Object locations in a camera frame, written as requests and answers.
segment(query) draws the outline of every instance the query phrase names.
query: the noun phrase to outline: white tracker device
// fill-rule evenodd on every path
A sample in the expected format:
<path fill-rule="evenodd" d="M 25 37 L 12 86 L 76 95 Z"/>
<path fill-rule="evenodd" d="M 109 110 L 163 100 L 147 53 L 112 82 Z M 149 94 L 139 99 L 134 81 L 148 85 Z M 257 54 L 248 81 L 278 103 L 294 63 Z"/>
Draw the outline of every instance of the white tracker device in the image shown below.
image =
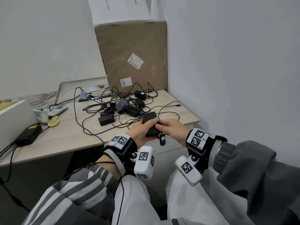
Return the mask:
<path fill-rule="evenodd" d="M 194 167 L 194 165 L 199 161 L 192 161 L 192 156 L 190 156 L 188 159 L 183 155 L 179 157 L 175 164 L 178 168 L 178 170 L 182 173 L 182 175 L 186 178 L 186 180 L 189 182 L 191 186 L 195 186 L 201 179 L 202 175 L 200 172 Z"/>
<path fill-rule="evenodd" d="M 140 179 L 150 179 L 153 175 L 154 166 L 154 149 L 151 146 L 143 146 L 137 152 L 135 159 L 130 159 L 135 162 L 134 173 Z"/>

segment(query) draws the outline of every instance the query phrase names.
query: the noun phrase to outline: yellow cloth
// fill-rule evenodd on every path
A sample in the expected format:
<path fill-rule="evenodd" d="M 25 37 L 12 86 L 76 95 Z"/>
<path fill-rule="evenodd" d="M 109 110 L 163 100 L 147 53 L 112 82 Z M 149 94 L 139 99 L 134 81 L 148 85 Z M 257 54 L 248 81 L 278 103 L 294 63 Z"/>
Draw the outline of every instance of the yellow cloth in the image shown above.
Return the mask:
<path fill-rule="evenodd" d="M 10 105 L 13 105 L 16 102 L 17 102 L 17 100 L 13 100 L 13 101 L 9 101 L 9 102 L 4 102 L 4 101 L 0 100 L 0 111 L 9 107 Z"/>

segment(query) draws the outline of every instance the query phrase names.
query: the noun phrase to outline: jacket sleeve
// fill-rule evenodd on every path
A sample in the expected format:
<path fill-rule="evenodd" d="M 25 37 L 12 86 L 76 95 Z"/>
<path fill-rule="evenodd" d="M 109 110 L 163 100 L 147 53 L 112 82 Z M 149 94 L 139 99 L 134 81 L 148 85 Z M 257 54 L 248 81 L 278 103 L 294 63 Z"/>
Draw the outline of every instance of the jacket sleeve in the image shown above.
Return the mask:
<path fill-rule="evenodd" d="M 300 168 L 275 161 L 272 149 L 254 141 L 226 143 L 214 161 L 217 180 L 247 199 L 256 224 L 300 224 Z"/>
<path fill-rule="evenodd" d="M 118 181 L 103 167 L 82 169 L 49 187 L 22 224 L 109 225 L 117 187 Z"/>

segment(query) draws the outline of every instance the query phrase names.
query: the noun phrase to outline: barcode label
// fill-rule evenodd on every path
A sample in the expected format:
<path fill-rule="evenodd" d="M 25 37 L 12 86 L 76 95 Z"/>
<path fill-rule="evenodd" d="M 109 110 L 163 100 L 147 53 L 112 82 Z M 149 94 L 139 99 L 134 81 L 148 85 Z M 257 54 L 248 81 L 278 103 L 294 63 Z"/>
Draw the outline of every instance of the barcode label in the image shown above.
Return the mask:
<path fill-rule="evenodd" d="M 122 87 L 127 87 L 127 86 L 132 85 L 131 77 L 125 78 L 125 79 L 121 79 L 120 81 L 121 81 Z"/>
<path fill-rule="evenodd" d="M 144 61 L 140 59 L 138 56 L 136 56 L 134 53 L 129 57 L 128 63 L 132 64 L 137 69 L 140 69 Z"/>

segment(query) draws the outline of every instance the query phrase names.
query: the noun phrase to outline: barcode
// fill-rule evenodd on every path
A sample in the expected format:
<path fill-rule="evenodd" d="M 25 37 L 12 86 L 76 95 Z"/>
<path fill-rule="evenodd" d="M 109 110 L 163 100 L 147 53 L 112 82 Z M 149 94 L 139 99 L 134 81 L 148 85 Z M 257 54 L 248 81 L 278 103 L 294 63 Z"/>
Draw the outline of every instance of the barcode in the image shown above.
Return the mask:
<path fill-rule="evenodd" d="M 130 64 L 132 64 L 134 67 L 138 68 L 136 64 L 134 64 L 131 60 L 128 60 Z"/>
<path fill-rule="evenodd" d="M 121 80 L 121 84 L 122 84 L 122 87 L 126 87 L 126 81 L 125 80 Z"/>

